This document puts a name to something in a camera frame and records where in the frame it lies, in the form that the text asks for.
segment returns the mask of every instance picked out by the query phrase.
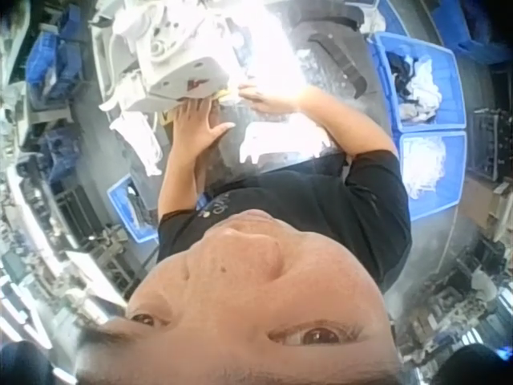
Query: workbench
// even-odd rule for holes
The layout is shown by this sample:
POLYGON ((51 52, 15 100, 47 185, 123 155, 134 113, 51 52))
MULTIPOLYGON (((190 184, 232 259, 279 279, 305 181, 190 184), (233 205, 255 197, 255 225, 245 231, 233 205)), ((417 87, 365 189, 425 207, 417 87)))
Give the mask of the workbench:
MULTIPOLYGON (((293 46, 301 47, 302 54, 297 57, 301 61, 301 68, 307 80, 311 84, 336 95, 348 105, 364 112, 391 134, 385 96, 378 80, 378 74, 367 51, 365 37, 347 26, 334 22, 303 22, 292 28, 286 15, 290 11, 290 7, 295 6, 294 1, 282 1, 268 5, 268 8, 281 20, 293 46), (367 82, 366 91, 361 97, 354 99, 355 89, 345 78, 342 70, 318 44, 308 42, 308 38, 313 31, 332 36, 333 41, 342 47, 343 51, 353 60, 354 66, 367 82)), ((253 121, 270 120, 270 118, 258 115, 240 103, 235 107, 226 107, 222 111, 222 119, 236 123, 236 127, 220 141, 218 149, 212 156, 207 175, 207 186, 211 188, 249 176, 301 164, 312 159, 312 157, 304 157, 296 153, 284 153, 262 156, 258 164, 252 164, 251 162, 242 164, 239 149, 244 141, 248 124, 253 121)), ((168 154, 171 151, 172 136, 167 135, 164 128, 159 126, 156 130, 156 137, 164 153, 164 157, 158 166, 165 170, 168 154)), ((144 204, 149 210, 156 209, 164 175, 148 177, 142 163, 130 146, 126 142, 123 146, 125 148, 123 156, 131 165, 131 177, 143 198, 144 204)), ((325 148, 321 156, 333 155, 338 152, 339 149, 332 143, 328 148, 325 148)))

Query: blue bin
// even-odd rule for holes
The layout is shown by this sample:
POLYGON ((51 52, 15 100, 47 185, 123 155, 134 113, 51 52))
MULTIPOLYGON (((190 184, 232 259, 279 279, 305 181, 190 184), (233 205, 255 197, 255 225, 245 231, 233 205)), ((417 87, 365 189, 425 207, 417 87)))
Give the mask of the blue bin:
POLYGON ((387 110, 395 132, 454 130, 467 126, 467 113, 458 65, 451 51, 415 38, 387 32, 375 34, 370 39, 369 49, 385 93, 387 110), (434 83, 442 94, 442 103, 432 123, 416 124, 401 121, 398 94, 386 52, 410 55, 413 58, 421 58, 425 55, 432 58, 434 83))
POLYGON ((467 164, 467 134, 464 131, 415 132, 396 136, 401 170, 404 165, 404 146, 410 138, 440 137, 446 146, 445 176, 436 185, 435 192, 423 192, 418 199, 408 199, 412 221, 456 206, 462 197, 467 164))
POLYGON ((118 183, 108 189, 107 194, 115 211, 121 217, 124 226, 137 243, 144 243, 158 237, 156 229, 150 225, 138 228, 135 225, 127 197, 127 186, 131 183, 130 175, 125 176, 118 183))
POLYGON ((399 18, 398 13, 388 0, 380 0, 378 4, 379 13, 385 18, 386 32, 391 34, 400 34, 402 36, 410 36, 399 18))
POLYGON ((467 16, 474 25, 473 34, 461 0, 439 0, 439 3, 430 13, 444 46, 485 65, 513 59, 513 51, 506 44, 491 41, 492 25, 475 0, 465 0, 467 16))

